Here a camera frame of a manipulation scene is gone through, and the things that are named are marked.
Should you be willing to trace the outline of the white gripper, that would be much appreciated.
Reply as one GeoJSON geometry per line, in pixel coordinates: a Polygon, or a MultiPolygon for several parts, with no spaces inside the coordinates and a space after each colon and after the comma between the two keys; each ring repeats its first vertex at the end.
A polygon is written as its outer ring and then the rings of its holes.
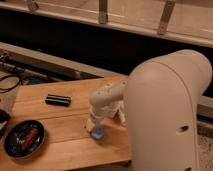
{"type": "Polygon", "coordinates": [[[100,121],[105,117],[113,118],[116,112],[117,112],[117,106],[113,104],[110,104],[104,107],[91,106],[89,109],[90,118],[87,119],[85,124],[86,130],[88,132],[91,132],[96,127],[96,124],[93,121],[100,121]]]}

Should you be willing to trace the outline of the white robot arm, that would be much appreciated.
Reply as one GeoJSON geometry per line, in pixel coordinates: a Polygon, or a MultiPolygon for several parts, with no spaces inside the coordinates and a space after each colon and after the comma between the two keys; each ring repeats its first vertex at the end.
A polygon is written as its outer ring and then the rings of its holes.
{"type": "Polygon", "coordinates": [[[92,93],[86,129],[101,138],[101,121],[122,102],[134,171],[199,171],[197,106],[211,80],[211,63],[197,51],[152,58],[92,93]]]}

